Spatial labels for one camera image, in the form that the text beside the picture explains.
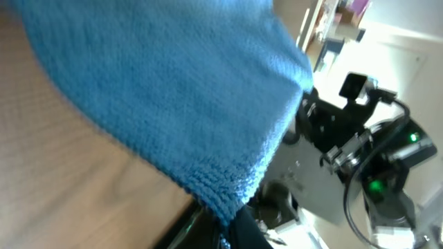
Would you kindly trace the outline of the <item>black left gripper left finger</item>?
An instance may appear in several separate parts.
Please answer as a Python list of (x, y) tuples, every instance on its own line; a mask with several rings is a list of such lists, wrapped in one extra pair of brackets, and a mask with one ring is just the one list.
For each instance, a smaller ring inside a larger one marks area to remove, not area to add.
[(198, 202), (191, 202), (153, 249), (221, 249), (215, 218)]

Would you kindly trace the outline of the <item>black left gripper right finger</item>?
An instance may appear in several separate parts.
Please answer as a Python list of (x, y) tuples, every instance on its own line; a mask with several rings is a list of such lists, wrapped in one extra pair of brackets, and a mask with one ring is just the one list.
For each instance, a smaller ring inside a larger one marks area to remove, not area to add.
[(230, 223), (232, 249), (272, 249), (245, 205)]

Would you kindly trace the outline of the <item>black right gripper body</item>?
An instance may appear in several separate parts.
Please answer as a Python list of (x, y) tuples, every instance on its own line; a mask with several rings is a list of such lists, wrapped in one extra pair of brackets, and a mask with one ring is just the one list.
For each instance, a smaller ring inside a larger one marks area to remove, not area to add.
[(294, 145), (303, 137), (323, 154), (342, 147), (353, 135), (364, 132), (378, 103), (371, 93), (377, 84), (373, 77), (348, 73), (338, 93), (347, 100), (343, 108), (320, 99), (317, 89), (304, 93), (295, 116), (295, 130), (286, 132), (283, 143)]

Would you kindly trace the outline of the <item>blue microfiber cloth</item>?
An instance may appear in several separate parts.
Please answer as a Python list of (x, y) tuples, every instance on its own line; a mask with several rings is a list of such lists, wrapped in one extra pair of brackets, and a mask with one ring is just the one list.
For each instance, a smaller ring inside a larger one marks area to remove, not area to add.
[(11, 3), (52, 83), (86, 117), (193, 195), (230, 248), (311, 64), (271, 1)]

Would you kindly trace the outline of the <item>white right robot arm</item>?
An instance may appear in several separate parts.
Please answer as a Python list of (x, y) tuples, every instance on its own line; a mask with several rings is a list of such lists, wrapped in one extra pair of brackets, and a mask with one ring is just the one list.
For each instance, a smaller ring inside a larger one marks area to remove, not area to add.
[(301, 224), (306, 209), (346, 221), (372, 248), (420, 248), (436, 204), (417, 216), (404, 187), (410, 170), (437, 153), (395, 92), (350, 73), (337, 107), (304, 94), (295, 129), (284, 137), (256, 196), (269, 228)]

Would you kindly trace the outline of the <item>white background shelf unit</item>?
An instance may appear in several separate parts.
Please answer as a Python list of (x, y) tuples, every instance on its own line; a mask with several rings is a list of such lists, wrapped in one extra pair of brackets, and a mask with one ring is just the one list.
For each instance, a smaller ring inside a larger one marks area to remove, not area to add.
[(346, 42), (360, 42), (365, 29), (359, 25), (370, 0), (312, 0), (305, 14), (297, 43), (308, 51), (312, 44), (320, 46), (318, 57), (311, 63), (313, 71), (327, 66), (326, 55), (337, 57)]

